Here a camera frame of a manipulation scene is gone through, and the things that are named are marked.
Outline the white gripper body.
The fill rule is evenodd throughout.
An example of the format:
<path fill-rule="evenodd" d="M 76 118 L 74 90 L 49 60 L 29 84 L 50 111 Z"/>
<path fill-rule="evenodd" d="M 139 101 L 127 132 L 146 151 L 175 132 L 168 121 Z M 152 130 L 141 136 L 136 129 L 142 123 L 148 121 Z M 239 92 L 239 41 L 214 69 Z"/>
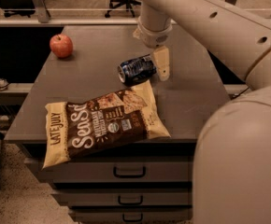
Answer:
<path fill-rule="evenodd" d="M 138 19 L 137 27 L 133 31 L 133 37 L 141 40 L 148 48 L 155 49 L 162 46 L 168 40 L 171 31 L 171 22 L 166 24 L 160 31 L 153 31 L 151 28 L 145 27 L 144 22 Z"/>

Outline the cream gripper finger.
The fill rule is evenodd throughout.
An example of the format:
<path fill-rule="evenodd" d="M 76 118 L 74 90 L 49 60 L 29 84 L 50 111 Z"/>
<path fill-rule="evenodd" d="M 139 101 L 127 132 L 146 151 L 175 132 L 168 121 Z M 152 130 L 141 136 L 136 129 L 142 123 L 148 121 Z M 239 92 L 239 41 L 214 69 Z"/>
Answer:
<path fill-rule="evenodd" d="M 169 49 L 166 46 L 161 46 L 152 52 L 151 58 L 159 79 L 167 81 L 170 77 Z"/>

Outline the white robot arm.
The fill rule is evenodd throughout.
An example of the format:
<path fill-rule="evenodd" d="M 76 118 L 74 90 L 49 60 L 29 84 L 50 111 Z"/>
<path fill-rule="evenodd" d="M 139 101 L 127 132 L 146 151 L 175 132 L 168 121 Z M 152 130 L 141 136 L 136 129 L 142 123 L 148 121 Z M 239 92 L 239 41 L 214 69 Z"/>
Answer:
<path fill-rule="evenodd" d="M 271 224 L 271 21 L 222 0 L 141 1 L 147 46 L 175 21 L 250 88 L 199 134 L 193 224 Z"/>

